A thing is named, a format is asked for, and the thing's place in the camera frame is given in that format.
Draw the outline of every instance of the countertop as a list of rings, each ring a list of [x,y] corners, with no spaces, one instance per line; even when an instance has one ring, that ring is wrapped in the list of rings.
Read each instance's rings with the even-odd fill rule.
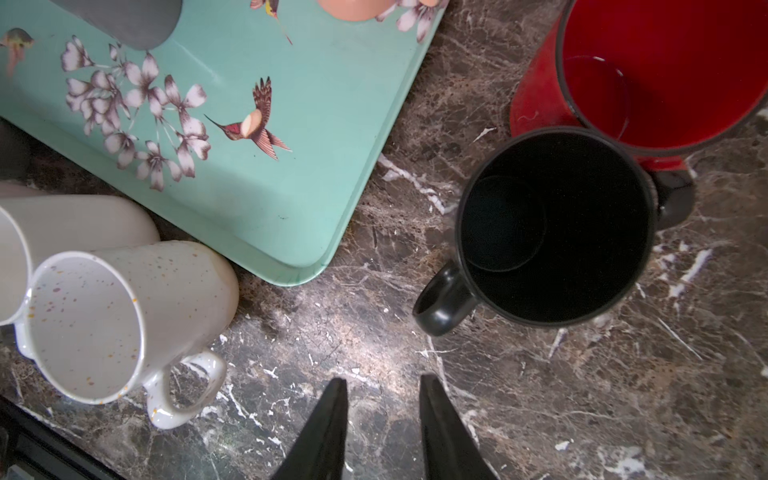
[[[269,478],[334,376],[349,383],[345,478],[422,478],[423,372],[443,379],[500,478],[765,478],[762,118],[687,158],[694,213],[657,235],[637,288],[609,313],[558,332],[480,307],[434,339],[410,317],[451,254],[462,185],[509,138],[509,100],[560,7],[451,1],[328,269],[279,288],[236,268],[237,317],[214,344],[230,370],[204,417],[164,432],[141,392],[98,407],[62,398],[7,327],[0,393],[126,478]],[[45,146],[32,150],[29,184],[117,194]],[[164,239],[189,238],[155,220]],[[175,380],[190,398],[202,389],[184,368]]]

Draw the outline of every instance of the plain white mug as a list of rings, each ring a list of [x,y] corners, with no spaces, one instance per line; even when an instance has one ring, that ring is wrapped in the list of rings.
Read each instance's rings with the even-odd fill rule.
[[[234,318],[239,290],[230,264],[194,242],[63,252],[35,271],[22,341],[66,396],[101,405],[143,386],[147,411],[172,429],[211,403],[227,364],[207,347]],[[170,368],[191,362],[208,387],[190,407],[170,398]]]
[[[109,195],[0,198],[0,325],[24,311],[29,280],[38,265],[66,250],[144,245],[160,241],[147,212]],[[25,356],[28,353],[19,344]]]

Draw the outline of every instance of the floral tray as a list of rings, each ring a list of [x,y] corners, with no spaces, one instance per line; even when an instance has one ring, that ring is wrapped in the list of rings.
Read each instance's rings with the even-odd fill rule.
[[[171,37],[135,51],[48,0],[0,1],[0,116],[297,285],[336,251],[442,17],[411,2],[352,23],[313,0],[282,0],[279,21],[274,0],[184,0]]]

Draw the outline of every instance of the hummingbird illustration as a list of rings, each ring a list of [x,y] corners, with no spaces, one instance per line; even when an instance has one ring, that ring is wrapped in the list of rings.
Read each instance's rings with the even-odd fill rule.
[[[30,48],[35,40],[20,28],[11,28],[0,38],[0,47],[8,48],[8,64],[5,73],[11,77],[17,63],[24,60],[24,49]]]
[[[249,138],[265,154],[277,160],[277,154],[272,146],[288,151],[292,150],[266,129],[266,123],[270,119],[270,109],[272,107],[272,81],[269,77],[266,78],[266,83],[263,78],[260,81],[261,86],[259,86],[259,83],[256,83],[256,86],[253,88],[253,101],[256,103],[256,110],[250,112],[245,117],[245,120],[236,124],[219,125],[215,121],[210,120],[208,115],[205,118],[219,127],[230,140]]]
[[[266,5],[264,9],[266,10],[266,14],[270,17],[273,17],[275,20],[277,20],[277,24],[280,26],[280,30],[283,31],[283,35],[288,38],[288,43],[293,45],[293,42],[290,40],[290,37],[288,37],[288,34],[286,33],[286,29],[283,27],[283,24],[280,23],[280,19],[277,17],[277,4],[280,3],[280,0],[250,0],[250,7],[253,10],[256,10],[258,8],[261,8],[261,5]]]

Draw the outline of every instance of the flower illustration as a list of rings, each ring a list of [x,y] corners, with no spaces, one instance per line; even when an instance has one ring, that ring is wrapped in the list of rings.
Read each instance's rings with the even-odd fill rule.
[[[391,7],[376,16],[378,22],[384,22],[397,7],[406,7],[406,13],[402,14],[397,20],[397,28],[400,31],[408,31],[416,27],[416,41],[421,43],[432,28],[432,23],[439,10],[448,6],[448,0],[397,0]]]
[[[167,166],[168,170],[170,170],[170,176],[174,181],[181,180],[181,169],[175,162],[161,155],[158,144],[152,140],[147,140],[147,149],[149,152],[140,151],[136,153],[136,158],[142,161],[139,164],[139,168],[136,169],[136,178],[144,180],[150,177],[150,188],[161,192],[165,187],[163,182],[163,166]]]
[[[120,152],[118,155],[118,168],[120,170],[125,170],[136,158],[136,146],[134,144],[136,140],[138,138],[122,131],[115,132],[104,139],[104,148],[109,153],[114,155]]]
[[[67,42],[67,49],[61,54],[61,69],[64,71],[75,71],[78,68],[92,67],[94,62],[88,57],[83,42],[72,35],[72,41]]]
[[[136,85],[135,88],[125,95],[125,104],[129,107],[139,108],[144,100],[149,100],[149,110],[155,118],[163,116],[163,105],[168,103],[165,92],[159,87],[150,88],[155,78],[160,74],[157,68],[157,62],[149,52],[144,57],[144,63],[139,70],[138,65],[132,61],[125,62],[125,76]]]
[[[67,78],[65,100],[70,110],[83,115],[83,132],[90,135],[95,126],[101,127],[104,135],[104,148],[112,155],[117,155],[117,167],[126,169],[135,159],[140,160],[136,177],[150,179],[150,188],[162,191],[164,169],[176,182],[183,176],[195,176],[194,160],[207,160],[210,151],[208,135],[203,122],[192,117],[189,111],[200,107],[207,100],[203,87],[194,84],[184,98],[181,97],[176,81],[171,75],[165,77],[165,86],[153,87],[152,83],[160,74],[154,56],[147,52],[139,68],[127,59],[122,46],[109,44],[108,65],[94,63],[77,37],[67,42],[61,54],[61,68],[74,71],[91,67],[88,80]],[[125,95],[121,90],[124,80],[133,85]],[[137,117],[141,116],[144,104],[154,117],[155,141],[139,141],[131,133]],[[164,118],[166,110],[175,110],[179,114],[180,126],[174,126],[172,119]],[[161,154],[161,131],[176,153],[178,162],[169,160]]]

